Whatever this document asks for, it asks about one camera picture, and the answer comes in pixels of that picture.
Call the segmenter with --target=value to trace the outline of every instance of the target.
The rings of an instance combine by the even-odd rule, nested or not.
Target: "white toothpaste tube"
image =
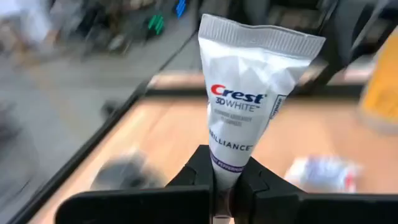
[[[208,14],[202,17],[198,38],[211,159],[217,189],[227,191],[325,38]]]

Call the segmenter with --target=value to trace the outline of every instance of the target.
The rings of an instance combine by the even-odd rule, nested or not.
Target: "black holder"
[[[212,223],[216,185],[199,146],[162,189],[85,192],[58,208],[56,224]],[[250,158],[231,207],[236,224],[398,223],[397,195],[308,194]]]

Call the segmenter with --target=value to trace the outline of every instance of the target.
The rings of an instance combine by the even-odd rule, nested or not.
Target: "wooden surface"
[[[201,76],[178,76],[174,77],[175,82],[173,78],[164,78],[164,82],[156,78],[152,87],[164,88],[178,80],[185,85],[187,79],[189,85],[203,84]],[[383,136],[362,125],[356,109],[353,102],[290,100],[271,122],[253,156],[278,175],[284,175],[299,156],[341,156],[363,167],[359,192],[397,193],[398,138]],[[31,223],[53,223],[57,207],[69,196],[89,190],[101,166],[112,158],[140,150],[147,156],[147,166],[163,173],[166,182],[199,144],[208,144],[206,98],[144,98],[120,120]]]

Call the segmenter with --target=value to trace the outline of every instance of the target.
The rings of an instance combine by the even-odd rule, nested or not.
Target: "gray floor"
[[[13,106],[12,115],[25,136],[23,153],[7,170],[24,164],[24,169],[35,171],[21,174],[19,181],[27,180],[27,185],[6,207],[0,206],[0,223],[6,223],[103,124],[103,103],[126,100],[140,82],[158,73],[192,35],[194,23],[192,15],[169,21],[162,36],[133,46],[123,58],[102,55],[81,62],[64,57],[28,69],[0,58],[0,102]],[[199,69],[196,36],[165,67]],[[0,189],[2,181],[7,180],[0,177]]]

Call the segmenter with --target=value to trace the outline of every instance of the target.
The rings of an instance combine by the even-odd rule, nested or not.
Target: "green object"
[[[164,28],[163,16],[161,15],[152,16],[152,18],[148,23],[148,29],[149,30],[154,29],[156,31],[156,35],[159,35],[160,32],[163,30],[163,28]]]

